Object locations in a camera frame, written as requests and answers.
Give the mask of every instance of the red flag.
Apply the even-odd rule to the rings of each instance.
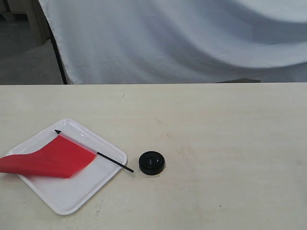
[[[1,158],[0,172],[70,178],[95,157],[94,152],[58,135],[36,152]]]

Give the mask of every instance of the black cap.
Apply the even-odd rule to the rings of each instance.
[[[139,159],[140,170],[146,175],[157,175],[164,169],[164,157],[155,151],[143,153]]]

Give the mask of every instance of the black stand pole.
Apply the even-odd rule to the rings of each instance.
[[[67,79],[66,79],[66,75],[65,75],[65,70],[64,70],[64,67],[63,67],[63,64],[62,64],[62,61],[61,61],[61,56],[59,54],[58,45],[57,45],[56,39],[53,36],[53,33],[51,31],[51,28],[50,28],[50,25],[49,25],[48,22],[47,22],[47,24],[48,24],[48,29],[49,29],[49,32],[50,32],[50,41],[51,41],[51,44],[53,46],[54,53],[56,55],[56,59],[57,59],[58,66],[59,66],[59,71],[61,73],[64,85],[67,85],[68,83],[67,83]]]

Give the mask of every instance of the table surface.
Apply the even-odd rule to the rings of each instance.
[[[307,229],[307,84],[0,86],[0,156],[72,118],[128,156],[62,217],[0,173],[1,230]],[[165,156],[148,178],[138,158]]]

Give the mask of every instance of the square plate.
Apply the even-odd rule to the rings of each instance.
[[[39,132],[18,145],[6,155],[28,154],[41,149],[57,137],[55,129],[76,141],[101,152],[121,164],[127,163],[127,155],[97,134],[71,119],[64,119]],[[86,168],[69,179],[23,176],[19,177],[59,215],[69,215],[78,210],[92,195],[105,185],[120,166],[97,156]]]

